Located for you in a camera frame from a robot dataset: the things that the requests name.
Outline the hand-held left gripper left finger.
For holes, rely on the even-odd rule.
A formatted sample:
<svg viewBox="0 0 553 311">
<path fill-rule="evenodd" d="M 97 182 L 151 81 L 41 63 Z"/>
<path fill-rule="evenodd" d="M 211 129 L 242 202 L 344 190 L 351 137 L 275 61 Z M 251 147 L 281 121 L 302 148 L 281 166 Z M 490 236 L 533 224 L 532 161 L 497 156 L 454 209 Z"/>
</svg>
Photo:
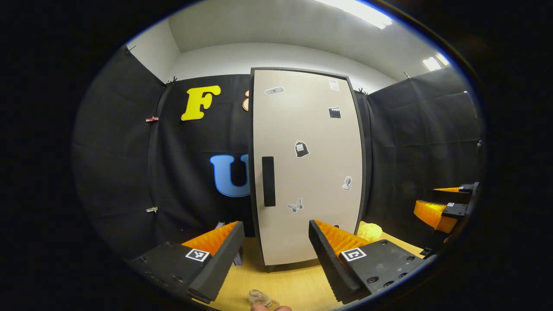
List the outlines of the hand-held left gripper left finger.
<svg viewBox="0 0 553 311">
<path fill-rule="evenodd" d="M 215 301 L 245 238 L 235 221 L 187 242 L 164 242 L 136 258 L 130 267 L 179 299 Z"/>
</svg>

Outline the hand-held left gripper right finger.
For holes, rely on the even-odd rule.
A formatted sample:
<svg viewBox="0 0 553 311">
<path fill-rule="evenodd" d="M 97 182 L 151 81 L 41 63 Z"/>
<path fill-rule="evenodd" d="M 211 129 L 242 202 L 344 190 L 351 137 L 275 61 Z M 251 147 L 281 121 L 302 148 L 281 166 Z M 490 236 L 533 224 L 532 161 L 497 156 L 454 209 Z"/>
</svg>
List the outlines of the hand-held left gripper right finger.
<svg viewBox="0 0 553 311">
<path fill-rule="evenodd" d="M 424 263 L 390 240 L 367 242 L 319 220 L 309 221 L 308 238 L 334 297 L 344 305 L 395 287 Z"/>
</svg>

